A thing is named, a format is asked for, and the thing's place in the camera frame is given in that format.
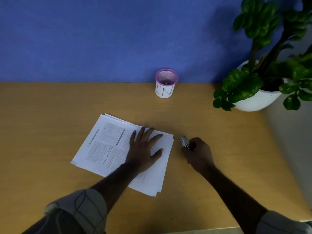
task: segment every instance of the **stack of papers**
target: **stack of papers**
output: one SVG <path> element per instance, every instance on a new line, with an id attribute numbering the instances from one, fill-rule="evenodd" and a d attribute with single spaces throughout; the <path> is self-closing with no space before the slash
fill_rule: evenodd
<path id="1" fill-rule="evenodd" d="M 71 163 L 106 177 L 125 162 L 129 151 L 130 136 L 134 130 L 138 134 L 140 129 L 141 126 L 111 115 L 100 115 Z M 161 192 L 169 154 L 174 142 L 172 134 L 156 130 L 149 139 L 157 134 L 163 134 L 163 137 L 153 146 L 151 155 L 157 150 L 163 149 L 161 158 L 128 185 L 128 187 L 150 196 L 156 196 L 157 192 Z"/>

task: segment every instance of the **pink mesh pen holder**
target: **pink mesh pen holder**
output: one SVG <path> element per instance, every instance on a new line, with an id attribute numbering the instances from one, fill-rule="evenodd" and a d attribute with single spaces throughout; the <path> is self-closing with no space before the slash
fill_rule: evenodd
<path id="1" fill-rule="evenodd" d="M 160 98 L 169 98 L 177 83 L 177 73 L 171 69 L 161 69 L 156 73 L 156 89 L 155 93 Z"/>

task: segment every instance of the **wooden desk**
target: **wooden desk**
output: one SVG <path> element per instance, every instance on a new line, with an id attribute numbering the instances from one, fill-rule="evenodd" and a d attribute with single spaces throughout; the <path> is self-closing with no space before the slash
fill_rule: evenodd
<path id="1" fill-rule="evenodd" d="M 46 204 L 101 179 L 70 161 L 104 113 L 175 136 L 163 191 L 150 197 L 127 188 L 109 214 L 107 233 L 237 226 L 181 156 L 183 134 L 209 143 L 217 166 L 268 209 L 312 219 L 260 111 L 213 108 L 212 84 L 178 84 L 168 99 L 154 90 L 148 83 L 1 83 L 2 232 L 22 232 L 42 217 Z"/>

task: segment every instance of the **pink rim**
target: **pink rim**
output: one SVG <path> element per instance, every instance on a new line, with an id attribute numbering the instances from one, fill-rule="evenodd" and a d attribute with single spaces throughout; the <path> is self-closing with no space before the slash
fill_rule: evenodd
<path id="1" fill-rule="evenodd" d="M 156 82 L 158 83 L 158 84 L 160 84 L 160 85 L 162 85 L 162 86 L 173 86 L 173 85 L 175 85 L 176 83 L 177 83 L 177 80 L 176 80 L 176 82 L 174 82 L 173 84 L 171 84 L 171 85 L 164 85 L 164 84 L 162 84 L 162 83 L 160 83 L 159 81 L 158 81 L 158 79 L 157 79 L 157 75 L 158 75 L 158 73 L 159 72 L 161 72 L 161 71 L 164 71 L 164 70 L 167 70 L 167 71 L 171 71 L 172 73 L 174 73 L 175 75 L 176 75 L 176 77 L 177 77 L 177 80 L 179 79 L 179 77 L 178 77 L 178 75 L 177 75 L 177 73 L 174 71 L 174 70 L 171 70 L 171 69 L 167 69 L 167 68 L 164 68 L 164 69 L 160 69 L 159 71 L 157 71 L 156 72 L 156 75 L 155 75 L 155 78 L 156 78 Z"/>

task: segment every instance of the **left hand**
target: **left hand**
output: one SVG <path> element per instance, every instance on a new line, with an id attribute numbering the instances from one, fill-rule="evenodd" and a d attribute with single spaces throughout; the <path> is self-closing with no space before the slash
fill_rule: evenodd
<path id="1" fill-rule="evenodd" d="M 144 133 L 145 126 L 143 126 L 140 129 L 136 140 L 136 131 L 134 131 L 130 137 L 130 149 L 125 163 L 137 164 L 139 173 L 149 169 L 161 157 L 163 149 L 158 150 L 153 156 L 151 156 L 151 148 L 163 136 L 163 134 L 155 135 L 147 141 L 154 130 L 155 128 L 150 128 Z"/>

